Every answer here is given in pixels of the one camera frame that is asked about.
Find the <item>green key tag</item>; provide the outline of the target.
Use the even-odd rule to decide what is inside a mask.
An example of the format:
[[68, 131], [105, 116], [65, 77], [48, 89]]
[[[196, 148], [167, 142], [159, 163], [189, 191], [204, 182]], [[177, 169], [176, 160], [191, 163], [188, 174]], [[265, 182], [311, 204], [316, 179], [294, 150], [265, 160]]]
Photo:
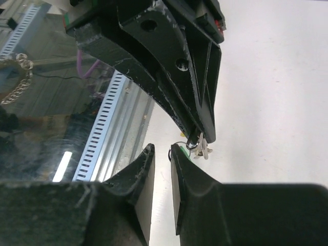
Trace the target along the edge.
[[175, 142], [182, 152], [187, 156], [189, 160], [203, 158], [207, 160], [209, 158], [209, 154], [213, 152], [212, 149], [208, 147], [208, 143], [203, 140], [202, 142], [198, 142], [195, 145], [190, 145], [185, 141], [177, 141]]

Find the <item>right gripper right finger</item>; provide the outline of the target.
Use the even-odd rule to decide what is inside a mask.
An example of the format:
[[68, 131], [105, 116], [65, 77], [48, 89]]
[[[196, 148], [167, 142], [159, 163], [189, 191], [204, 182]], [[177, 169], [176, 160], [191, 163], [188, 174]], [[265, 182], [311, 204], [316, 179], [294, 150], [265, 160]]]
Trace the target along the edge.
[[327, 245], [327, 189], [311, 183], [220, 183], [171, 146], [181, 245]]

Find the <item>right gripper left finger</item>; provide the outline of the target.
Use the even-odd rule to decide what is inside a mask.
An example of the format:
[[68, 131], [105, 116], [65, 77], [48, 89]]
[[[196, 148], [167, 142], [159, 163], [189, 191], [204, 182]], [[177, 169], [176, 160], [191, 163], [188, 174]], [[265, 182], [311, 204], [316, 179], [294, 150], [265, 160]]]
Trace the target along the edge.
[[1, 245], [148, 245], [155, 147], [104, 182], [1, 182]]

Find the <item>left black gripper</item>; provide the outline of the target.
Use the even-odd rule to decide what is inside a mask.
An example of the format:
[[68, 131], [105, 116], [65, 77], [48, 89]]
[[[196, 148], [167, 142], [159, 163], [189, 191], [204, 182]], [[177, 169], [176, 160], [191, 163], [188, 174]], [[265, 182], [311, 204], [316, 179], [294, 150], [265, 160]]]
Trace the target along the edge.
[[[188, 139], [216, 140], [214, 103], [226, 20], [218, 1], [70, 1], [65, 31], [80, 50], [133, 80]], [[146, 49], [182, 45], [183, 99]]]

